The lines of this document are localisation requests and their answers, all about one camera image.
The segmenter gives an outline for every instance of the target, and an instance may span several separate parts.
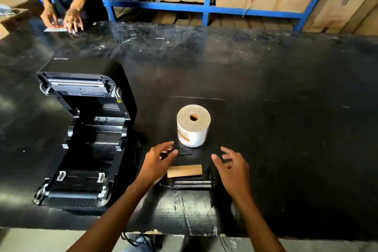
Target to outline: label roll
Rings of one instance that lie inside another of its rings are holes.
[[[211,117],[209,112],[198,105],[187,105],[177,113],[177,134],[180,142],[196,148],[206,140]]]

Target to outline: concrete floor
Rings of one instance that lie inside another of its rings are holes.
[[[84,231],[40,229],[3,229],[0,231],[0,252],[64,252]],[[161,252],[179,252],[183,237],[167,235]],[[226,252],[253,251],[248,238],[222,237]],[[375,242],[280,240],[287,252],[378,252]],[[206,252],[224,252],[220,238],[203,237]],[[118,240],[113,252],[130,247],[127,241]]]

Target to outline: storage rack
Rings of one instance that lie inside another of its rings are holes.
[[[296,12],[281,12],[281,11],[265,11],[265,10],[245,10],[243,8],[226,8],[210,5],[210,0],[205,0],[203,5],[200,4],[187,4],[187,3],[171,3],[160,1],[133,1],[133,0],[103,0],[103,3],[109,13],[110,20],[116,21],[116,16],[113,7],[131,7],[131,8],[144,8],[156,10],[172,10],[172,11],[186,11],[186,12],[199,12],[203,13],[202,25],[207,26],[209,22],[209,13],[223,13],[234,15],[251,15],[251,16],[266,16],[278,18],[295,18],[299,19],[298,23],[294,26],[293,31],[300,31],[304,26],[306,20],[311,14],[314,6],[318,0],[311,0],[304,13]]]

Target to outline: black printer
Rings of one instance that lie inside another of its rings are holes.
[[[134,96],[122,66],[111,59],[54,57],[37,77],[73,116],[33,202],[65,210],[102,210],[134,181],[140,146],[132,126]]]

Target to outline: black table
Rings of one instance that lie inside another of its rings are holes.
[[[206,169],[221,145],[235,149],[277,235],[378,239],[376,39],[110,22],[78,36],[41,29],[31,20],[0,41],[0,227],[84,230],[98,217],[32,203],[71,121],[34,74],[53,54],[76,54],[123,65],[143,156],[177,139],[182,106],[202,105],[208,139],[176,163]],[[209,198],[155,187],[127,230],[245,235],[234,206]]]

